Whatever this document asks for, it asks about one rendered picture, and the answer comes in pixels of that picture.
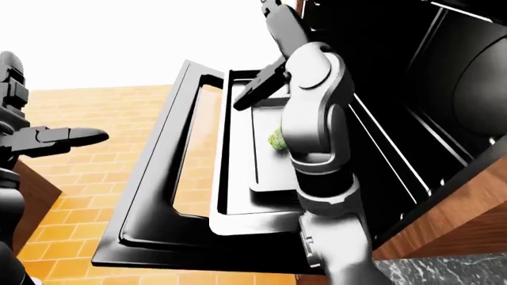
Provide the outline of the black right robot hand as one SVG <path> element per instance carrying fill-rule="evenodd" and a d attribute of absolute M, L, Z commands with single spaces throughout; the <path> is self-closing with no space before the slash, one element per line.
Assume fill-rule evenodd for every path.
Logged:
<path fill-rule="evenodd" d="M 310 30 L 293 8 L 280 0 L 261 0 L 261 8 L 281 57 L 260 70 L 236 97 L 233 107 L 238 111 L 267 99 L 288 82 L 290 76 L 285 65 L 289 57 L 310 42 Z"/>

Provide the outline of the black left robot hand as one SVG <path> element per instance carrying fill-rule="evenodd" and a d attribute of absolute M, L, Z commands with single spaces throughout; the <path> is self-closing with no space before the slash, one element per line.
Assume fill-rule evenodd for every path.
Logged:
<path fill-rule="evenodd" d="M 0 163 L 18 156 L 66 154 L 109 139 L 107 132 L 90 127 L 33 127 L 22 112 L 28 101 L 21 60 L 11 51 L 0 51 Z"/>

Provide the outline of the green broccoli floret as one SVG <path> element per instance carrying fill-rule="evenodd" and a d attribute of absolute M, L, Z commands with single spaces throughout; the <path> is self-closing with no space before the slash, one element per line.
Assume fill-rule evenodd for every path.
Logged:
<path fill-rule="evenodd" d="M 284 151 L 287 149 L 287 145 L 284 141 L 284 137 L 282 135 L 281 127 L 277 127 L 271 135 L 268 137 L 269 145 L 275 151 Z"/>

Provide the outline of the black oven door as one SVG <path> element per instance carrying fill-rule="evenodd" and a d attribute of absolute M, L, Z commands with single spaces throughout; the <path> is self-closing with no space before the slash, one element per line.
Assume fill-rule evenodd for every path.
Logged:
<path fill-rule="evenodd" d="M 256 70 L 227 73 L 185 61 L 91 260 L 96 267 L 321 275 L 294 233 L 220 236 L 209 218 L 183 215 L 173 197 L 204 85 L 227 89 Z"/>

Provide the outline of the black oven body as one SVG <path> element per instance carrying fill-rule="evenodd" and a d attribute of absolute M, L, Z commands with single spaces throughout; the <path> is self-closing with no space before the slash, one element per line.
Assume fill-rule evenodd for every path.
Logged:
<path fill-rule="evenodd" d="M 507 0 L 299 0 L 356 85 L 353 165 L 376 248 L 507 155 Z"/>

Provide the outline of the wooden cabinet around oven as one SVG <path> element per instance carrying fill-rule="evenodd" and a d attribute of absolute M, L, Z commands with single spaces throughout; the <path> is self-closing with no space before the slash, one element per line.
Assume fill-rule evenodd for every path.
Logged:
<path fill-rule="evenodd" d="M 376 260 L 507 253 L 507 155 L 386 241 Z"/>

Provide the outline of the dark marble counter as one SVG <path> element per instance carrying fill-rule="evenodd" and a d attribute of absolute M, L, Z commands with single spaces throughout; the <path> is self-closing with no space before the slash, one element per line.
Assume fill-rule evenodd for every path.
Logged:
<path fill-rule="evenodd" d="M 395 285 L 507 285 L 507 253 L 377 260 Z"/>

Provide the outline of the brown wooden cabinet corner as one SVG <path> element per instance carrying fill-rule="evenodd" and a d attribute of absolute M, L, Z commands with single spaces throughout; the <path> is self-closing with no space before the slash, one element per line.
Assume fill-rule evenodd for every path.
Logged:
<path fill-rule="evenodd" d="M 21 160 L 17 161 L 13 171 L 20 175 L 20 192 L 25 199 L 25 210 L 13 236 L 13 254 L 16 256 L 62 192 Z"/>

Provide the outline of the silver baking tray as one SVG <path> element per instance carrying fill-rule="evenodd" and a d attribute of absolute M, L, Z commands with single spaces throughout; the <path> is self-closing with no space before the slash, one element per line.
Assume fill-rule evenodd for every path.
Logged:
<path fill-rule="evenodd" d="M 249 109 L 252 182 L 250 198 L 257 206 L 299 208 L 295 170 L 287 150 L 275 150 L 269 136 L 280 126 L 287 97 L 259 101 Z"/>

